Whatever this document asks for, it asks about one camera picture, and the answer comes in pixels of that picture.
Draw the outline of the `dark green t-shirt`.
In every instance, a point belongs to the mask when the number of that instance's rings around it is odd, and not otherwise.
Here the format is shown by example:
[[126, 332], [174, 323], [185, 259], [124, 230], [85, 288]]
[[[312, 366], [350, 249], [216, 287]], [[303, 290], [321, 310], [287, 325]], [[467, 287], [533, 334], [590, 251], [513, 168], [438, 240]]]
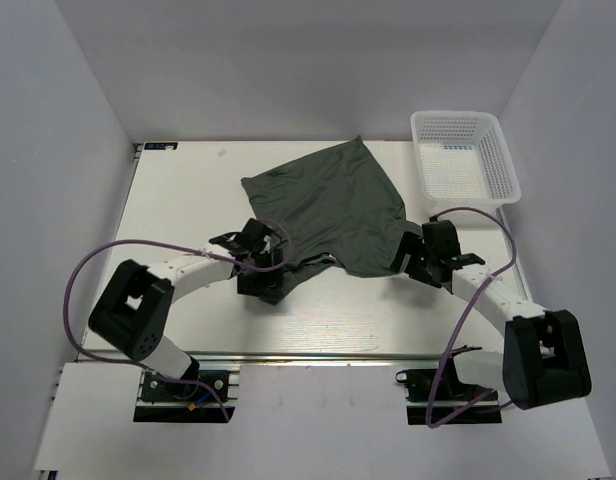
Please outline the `dark green t-shirt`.
[[416, 229], [396, 187], [361, 138], [244, 177], [257, 218], [284, 227], [292, 245], [281, 284], [259, 293], [276, 305], [331, 266], [360, 278], [391, 275], [402, 236]]

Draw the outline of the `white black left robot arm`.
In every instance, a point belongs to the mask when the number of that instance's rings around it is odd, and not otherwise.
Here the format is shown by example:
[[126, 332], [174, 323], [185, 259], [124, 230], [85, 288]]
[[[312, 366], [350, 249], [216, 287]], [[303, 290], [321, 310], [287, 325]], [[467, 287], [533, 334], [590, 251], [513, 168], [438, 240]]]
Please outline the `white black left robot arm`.
[[245, 296], [259, 297], [280, 287], [292, 241], [281, 225], [251, 218], [241, 231], [214, 237], [200, 249], [137, 243], [181, 255], [152, 265], [122, 262], [96, 302], [88, 326], [131, 363], [164, 378], [176, 398], [187, 399], [198, 390], [199, 364], [164, 334], [172, 305], [231, 279], [237, 281], [237, 293]]

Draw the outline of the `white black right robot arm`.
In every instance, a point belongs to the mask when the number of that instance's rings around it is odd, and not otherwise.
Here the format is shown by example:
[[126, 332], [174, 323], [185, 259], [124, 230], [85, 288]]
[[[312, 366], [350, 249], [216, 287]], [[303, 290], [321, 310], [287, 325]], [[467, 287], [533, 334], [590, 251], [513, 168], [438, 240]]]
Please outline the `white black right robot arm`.
[[452, 222], [429, 221], [418, 232], [404, 233], [391, 269], [465, 301], [462, 321], [477, 312], [503, 338], [501, 352], [458, 351], [458, 335], [453, 333], [433, 378], [433, 390], [440, 385], [447, 396], [460, 399], [477, 385], [507, 394], [522, 410], [591, 393], [592, 378], [576, 317], [523, 298], [481, 257], [463, 253]]

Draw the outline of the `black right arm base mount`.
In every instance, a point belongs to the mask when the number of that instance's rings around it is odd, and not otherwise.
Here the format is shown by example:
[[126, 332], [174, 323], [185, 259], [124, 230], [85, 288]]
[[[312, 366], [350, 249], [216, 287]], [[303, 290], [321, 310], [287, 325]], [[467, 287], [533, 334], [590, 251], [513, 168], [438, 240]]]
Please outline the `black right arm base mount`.
[[[435, 369], [407, 369], [395, 374], [395, 381], [405, 389], [407, 423], [410, 426], [426, 425], [426, 408], [435, 377]], [[448, 368], [437, 390], [431, 420], [440, 419], [459, 410], [485, 392], [483, 387], [463, 384]], [[449, 421], [451, 425], [500, 424], [502, 415], [497, 392], [490, 393], [468, 411]]]

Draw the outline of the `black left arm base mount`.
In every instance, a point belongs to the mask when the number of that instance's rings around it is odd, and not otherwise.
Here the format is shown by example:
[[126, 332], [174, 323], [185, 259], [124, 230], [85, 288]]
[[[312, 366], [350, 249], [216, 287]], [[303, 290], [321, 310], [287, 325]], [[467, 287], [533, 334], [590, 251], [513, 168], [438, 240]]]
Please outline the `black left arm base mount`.
[[237, 406], [239, 373], [230, 370], [200, 370], [205, 383], [224, 405], [227, 416], [213, 394], [204, 387], [163, 382], [152, 372], [141, 377], [133, 421], [164, 424], [225, 424]]

